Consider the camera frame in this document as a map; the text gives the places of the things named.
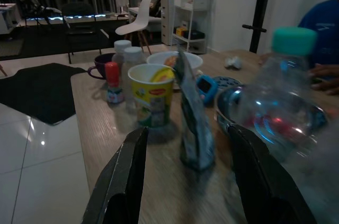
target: teal bottle cap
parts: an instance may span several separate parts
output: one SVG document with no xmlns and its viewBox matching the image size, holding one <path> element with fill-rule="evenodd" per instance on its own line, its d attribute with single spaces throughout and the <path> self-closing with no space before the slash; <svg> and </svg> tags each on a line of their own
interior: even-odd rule
<svg viewBox="0 0 339 224">
<path fill-rule="evenodd" d="M 318 33 L 300 27 L 285 27 L 275 30 L 272 50 L 293 56 L 307 56 L 313 52 Z"/>
</svg>

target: snack packet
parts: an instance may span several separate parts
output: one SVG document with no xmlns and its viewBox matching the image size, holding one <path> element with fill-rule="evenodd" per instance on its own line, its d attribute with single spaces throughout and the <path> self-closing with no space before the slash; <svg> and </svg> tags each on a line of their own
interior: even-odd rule
<svg viewBox="0 0 339 224">
<path fill-rule="evenodd" d="M 196 88 L 195 76 L 186 55 L 179 51 L 174 74 L 182 91 L 181 161 L 190 168 L 202 171 L 215 160 L 215 142 L 202 99 Z"/>
</svg>

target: white chair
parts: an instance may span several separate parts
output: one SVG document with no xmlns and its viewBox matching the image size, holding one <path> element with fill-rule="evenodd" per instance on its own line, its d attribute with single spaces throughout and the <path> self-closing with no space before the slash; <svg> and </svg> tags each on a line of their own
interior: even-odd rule
<svg viewBox="0 0 339 224">
<path fill-rule="evenodd" d="M 115 33 L 118 35 L 125 35 L 125 39 L 127 39 L 128 35 L 130 34 L 130 41 L 132 41 L 133 33 L 137 32 L 141 48 L 143 46 L 141 37 L 143 37 L 144 42 L 148 48 L 148 52 L 151 55 L 152 53 L 150 52 L 150 48 L 149 48 L 146 36 L 143 32 L 143 30 L 148 26 L 150 1 L 151 0 L 142 0 L 140 3 L 138 15 L 135 21 L 130 24 L 123 25 L 117 28 L 115 30 Z"/>
</svg>

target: white bottle cap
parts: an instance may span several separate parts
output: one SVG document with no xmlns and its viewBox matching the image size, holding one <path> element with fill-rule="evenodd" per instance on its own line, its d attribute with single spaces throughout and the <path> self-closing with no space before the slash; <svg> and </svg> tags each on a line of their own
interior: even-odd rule
<svg viewBox="0 0 339 224">
<path fill-rule="evenodd" d="M 123 56 L 125 58 L 125 61 L 141 61 L 142 49 L 141 47 L 125 48 L 125 50 L 123 51 Z"/>
<path fill-rule="evenodd" d="M 129 40 L 117 40 L 114 42 L 114 49 L 117 53 L 123 53 L 125 48 L 132 47 L 132 42 Z"/>
</svg>

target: blue shirt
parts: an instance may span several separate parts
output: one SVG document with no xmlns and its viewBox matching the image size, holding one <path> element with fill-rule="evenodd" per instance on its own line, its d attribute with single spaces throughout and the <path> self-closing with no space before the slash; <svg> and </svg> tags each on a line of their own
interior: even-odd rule
<svg viewBox="0 0 339 224">
<path fill-rule="evenodd" d="M 339 64 L 339 1 L 328 0 L 312 8 L 302 19 L 299 27 L 318 33 L 311 66 L 317 64 Z"/>
</svg>

